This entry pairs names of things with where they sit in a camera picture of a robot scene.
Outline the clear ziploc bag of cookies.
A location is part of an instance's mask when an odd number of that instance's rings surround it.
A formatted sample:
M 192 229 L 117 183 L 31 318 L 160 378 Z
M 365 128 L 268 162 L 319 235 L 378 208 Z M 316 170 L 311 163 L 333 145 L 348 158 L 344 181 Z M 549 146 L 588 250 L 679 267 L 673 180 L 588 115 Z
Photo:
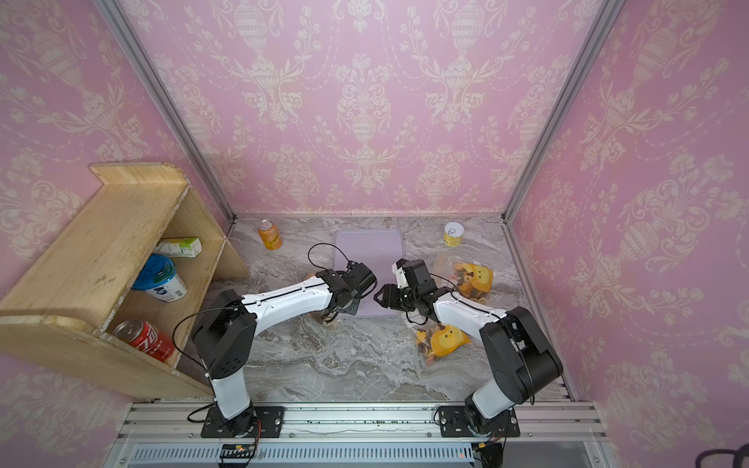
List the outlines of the clear ziploc bag of cookies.
M 328 309 L 311 312 L 309 316 L 316 323 L 329 328 L 336 328 L 341 323 L 339 313 L 331 312 Z

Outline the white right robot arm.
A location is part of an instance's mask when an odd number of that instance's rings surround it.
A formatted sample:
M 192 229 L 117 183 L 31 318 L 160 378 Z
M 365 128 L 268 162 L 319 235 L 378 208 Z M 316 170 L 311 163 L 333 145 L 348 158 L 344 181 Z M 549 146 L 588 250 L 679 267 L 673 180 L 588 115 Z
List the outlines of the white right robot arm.
M 556 350 L 532 313 L 506 311 L 461 296 L 434 281 L 421 259 L 400 259 L 392 266 L 396 282 L 384 285 L 374 300 L 383 308 L 419 313 L 441 326 L 452 326 L 483 344 L 491 378 L 465 401 L 465 417 L 474 431 L 486 433 L 499 417 L 532 401 L 564 370 Z

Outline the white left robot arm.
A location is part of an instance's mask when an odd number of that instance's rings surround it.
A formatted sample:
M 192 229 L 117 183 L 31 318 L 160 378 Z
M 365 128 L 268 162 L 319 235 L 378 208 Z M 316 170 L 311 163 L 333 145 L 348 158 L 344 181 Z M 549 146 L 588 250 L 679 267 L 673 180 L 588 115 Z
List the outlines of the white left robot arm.
M 232 421 L 249 411 L 252 401 L 244 378 L 255 337 L 302 315 L 321 312 L 331 321 L 354 315 L 361 300 L 378 284 L 372 270 L 351 261 L 345 270 L 323 269 L 286 288 L 238 296 L 228 291 L 203 314 L 191 340 L 207 370 L 220 416 Z

